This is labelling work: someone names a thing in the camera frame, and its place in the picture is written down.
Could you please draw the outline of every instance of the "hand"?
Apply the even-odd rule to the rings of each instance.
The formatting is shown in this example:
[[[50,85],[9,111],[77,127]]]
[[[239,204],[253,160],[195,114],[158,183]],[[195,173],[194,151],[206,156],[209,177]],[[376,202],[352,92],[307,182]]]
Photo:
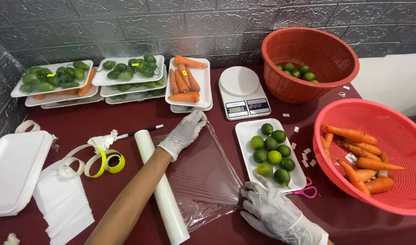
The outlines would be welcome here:
[[[249,189],[241,190],[243,203],[249,211],[241,211],[243,218],[261,233],[292,245],[327,245],[329,235],[309,221],[302,212],[263,176],[258,179],[267,189],[255,182],[246,182]]]
[[[174,162],[182,149],[188,147],[197,138],[206,123],[205,113],[195,110],[184,117],[158,146],[164,148],[172,156],[172,162]]]

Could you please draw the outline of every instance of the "green lime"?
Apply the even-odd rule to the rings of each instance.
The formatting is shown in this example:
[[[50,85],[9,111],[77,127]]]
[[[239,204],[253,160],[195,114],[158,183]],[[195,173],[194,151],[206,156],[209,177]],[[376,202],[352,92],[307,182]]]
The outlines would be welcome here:
[[[272,150],[267,154],[267,160],[270,164],[276,165],[282,161],[282,155],[276,150]]]
[[[284,66],[284,70],[292,72],[293,70],[295,70],[295,68],[294,68],[294,65],[292,63],[286,63],[285,66]]]
[[[273,177],[273,166],[270,164],[259,164],[258,167],[256,167],[256,171],[266,178]]]
[[[293,70],[291,75],[295,78],[300,78],[300,72],[298,70]]]
[[[308,72],[308,73],[303,74],[302,79],[305,81],[312,81],[312,80],[315,80],[315,75],[312,72]]]
[[[291,158],[284,157],[281,161],[281,168],[291,172],[295,169],[295,163]]]
[[[280,145],[278,152],[282,154],[282,157],[289,157],[291,155],[291,149],[287,145]]]
[[[308,73],[309,66],[307,66],[306,64],[302,64],[301,66],[298,67],[298,71],[302,74]]]
[[[273,174],[273,178],[279,185],[283,185],[290,188],[288,184],[291,181],[291,176],[289,175],[287,170],[283,168],[276,170],[276,172]]]
[[[262,164],[267,160],[267,153],[263,149],[258,149],[253,153],[255,162]]]
[[[255,135],[250,140],[250,146],[252,149],[262,149],[264,148],[264,139],[259,135]]]
[[[275,130],[271,133],[271,137],[274,138],[278,143],[283,143],[287,139],[287,135],[282,130]]]
[[[278,142],[274,138],[268,137],[264,141],[264,147],[267,151],[277,150]]]
[[[273,132],[273,126],[270,123],[264,123],[261,127],[261,132],[264,135],[271,135]]]

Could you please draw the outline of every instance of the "basket of limes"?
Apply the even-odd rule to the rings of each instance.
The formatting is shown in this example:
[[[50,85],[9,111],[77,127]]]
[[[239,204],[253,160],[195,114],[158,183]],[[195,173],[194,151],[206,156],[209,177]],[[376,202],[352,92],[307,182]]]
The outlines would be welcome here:
[[[264,81],[276,98],[305,103],[332,88],[351,82],[359,59],[345,42],[324,31],[287,27],[270,33],[262,42]]]

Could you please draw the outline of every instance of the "digital kitchen scale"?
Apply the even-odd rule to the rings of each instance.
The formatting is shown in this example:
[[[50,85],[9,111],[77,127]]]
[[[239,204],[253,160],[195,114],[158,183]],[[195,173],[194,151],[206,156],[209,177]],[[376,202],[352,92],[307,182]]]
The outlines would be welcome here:
[[[230,67],[219,80],[220,94],[228,120],[241,120],[271,113],[258,75],[242,66]]]

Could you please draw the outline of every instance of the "forearm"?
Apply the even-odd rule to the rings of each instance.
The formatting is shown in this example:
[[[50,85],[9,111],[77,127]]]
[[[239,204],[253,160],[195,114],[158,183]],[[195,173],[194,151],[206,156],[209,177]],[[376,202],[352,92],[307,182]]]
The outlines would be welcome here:
[[[119,245],[128,237],[171,160],[158,147],[109,207],[86,245]]]

